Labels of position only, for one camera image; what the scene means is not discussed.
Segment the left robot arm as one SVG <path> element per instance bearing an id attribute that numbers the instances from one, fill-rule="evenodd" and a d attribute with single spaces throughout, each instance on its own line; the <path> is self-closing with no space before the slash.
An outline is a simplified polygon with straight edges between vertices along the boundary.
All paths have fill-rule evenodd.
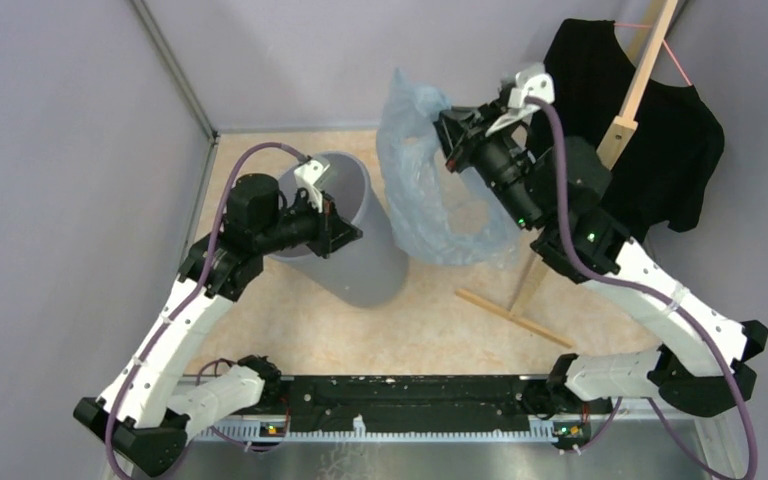
<path id="1" fill-rule="evenodd" d="M 361 239 L 335 199 L 300 181 L 293 198 L 276 178 L 246 174 L 226 184 L 210 233 L 195 243 L 158 319 L 122 373 L 102 393 L 84 397 L 73 416 L 104 445 L 112 469 L 130 462 L 151 478 L 172 472 L 190 442 L 219 420 L 279 404 L 281 372 L 265 356 L 233 361 L 218 377 L 175 391 L 217 321 L 264 270 L 264 259 L 299 245 L 327 259 Z"/>

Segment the grey plastic trash bin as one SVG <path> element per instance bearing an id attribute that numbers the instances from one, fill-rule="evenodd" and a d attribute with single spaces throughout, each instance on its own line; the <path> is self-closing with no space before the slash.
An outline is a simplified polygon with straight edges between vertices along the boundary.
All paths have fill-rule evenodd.
<path id="1" fill-rule="evenodd" d="M 324 190 L 338 213 L 362 231 L 362 237 L 323 259 L 304 245 L 272 254 L 358 308 L 372 308 L 391 301 L 401 291 L 408 274 L 408 255 L 394 240 L 390 219 L 372 188 L 370 173 L 355 156 L 324 151 L 314 156 L 330 164 Z"/>

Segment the light blue plastic trash bag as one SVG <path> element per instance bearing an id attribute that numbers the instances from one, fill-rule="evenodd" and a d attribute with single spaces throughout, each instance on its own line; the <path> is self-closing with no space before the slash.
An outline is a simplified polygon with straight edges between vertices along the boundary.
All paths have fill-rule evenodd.
<path id="1" fill-rule="evenodd" d="M 519 231 L 474 169 L 451 174 L 433 127 L 451 103 L 395 69 L 376 133 L 376 153 L 398 246 L 428 264 L 514 266 Z"/>

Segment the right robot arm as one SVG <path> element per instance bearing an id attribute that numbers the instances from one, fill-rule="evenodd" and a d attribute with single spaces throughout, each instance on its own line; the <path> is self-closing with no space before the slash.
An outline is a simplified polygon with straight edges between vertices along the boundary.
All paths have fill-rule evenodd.
<path id="1" fill-rule="evenodd" d="M 658 398 L 697 417 L 745 412 L 757 381 L 749 361 L 765 348 L 756 320 L 718 314 L 662 270 L 602 205 L 610 170 L 584 139 L 563 134 L 537 159 L 513 139 L 519 120 L 497 103 L 442 111 L 434 129 L 452 172 L 474 170 L 546 265 L 620 307 L 659 340 L 637 353 L 566 354 L 546 385 L 549 404 L 572 412 L 608 397 Z"/>

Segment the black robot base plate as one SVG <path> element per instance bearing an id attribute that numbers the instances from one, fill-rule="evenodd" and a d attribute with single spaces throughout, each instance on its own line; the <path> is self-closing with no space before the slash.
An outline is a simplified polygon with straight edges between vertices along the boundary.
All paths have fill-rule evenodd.
<path id="1" fill-rule="evenodd" d="M 293 433 L 347 432 L 356 417 L 371 433 L 525 432 L 535 420 L 607 414 L 610 400 L 583 403 L 545 377 L 523 375 L 285 377 L 243 416 L 276 416 Z"/>

